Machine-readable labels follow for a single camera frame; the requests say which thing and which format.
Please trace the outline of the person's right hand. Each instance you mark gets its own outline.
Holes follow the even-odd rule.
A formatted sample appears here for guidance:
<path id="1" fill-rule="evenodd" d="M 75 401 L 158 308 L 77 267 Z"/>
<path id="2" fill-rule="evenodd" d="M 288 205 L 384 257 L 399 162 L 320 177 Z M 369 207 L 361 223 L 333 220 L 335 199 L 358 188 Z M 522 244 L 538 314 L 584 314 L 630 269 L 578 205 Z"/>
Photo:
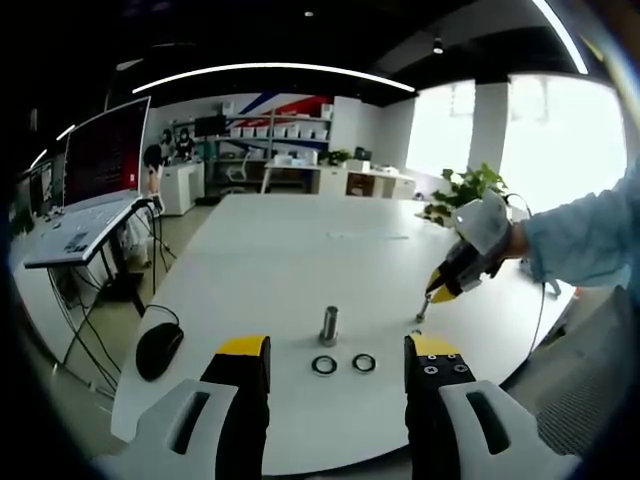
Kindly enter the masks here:
<path id="1" fill-rule="evenodd" d="M 509 243 L 504 251 L 505 259 L 520 259 L 529 255 L 529 242 L 526 236 L 524 223 L 518 222 L 511 225 Z"/>

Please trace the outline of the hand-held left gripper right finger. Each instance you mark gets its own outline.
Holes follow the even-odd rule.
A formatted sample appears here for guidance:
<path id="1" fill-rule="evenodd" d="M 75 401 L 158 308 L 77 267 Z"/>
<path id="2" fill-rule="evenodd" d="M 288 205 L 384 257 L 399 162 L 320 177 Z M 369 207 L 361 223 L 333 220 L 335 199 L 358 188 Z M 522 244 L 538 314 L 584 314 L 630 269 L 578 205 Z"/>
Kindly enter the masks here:
<path id="1" fill-rule="evenodd" d="M 405 336 L 404 378 L 413 479 L 566 479 L 580 463 L 554 452 L 533 415 L 438 338 Z"/>

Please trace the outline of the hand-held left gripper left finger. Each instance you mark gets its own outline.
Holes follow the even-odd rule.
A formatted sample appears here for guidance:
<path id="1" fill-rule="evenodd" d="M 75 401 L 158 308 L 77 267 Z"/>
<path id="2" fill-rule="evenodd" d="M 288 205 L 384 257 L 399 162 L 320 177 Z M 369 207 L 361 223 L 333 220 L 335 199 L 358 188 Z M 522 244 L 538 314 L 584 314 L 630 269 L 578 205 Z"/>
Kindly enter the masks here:
<path id="1" fill-rule="evenodd" d="M 271 339 L 234 338 L 199 380 L 139 418 L 134 439 L 92 464 L 103 479 L 260 479 L 270 422 Z"/>

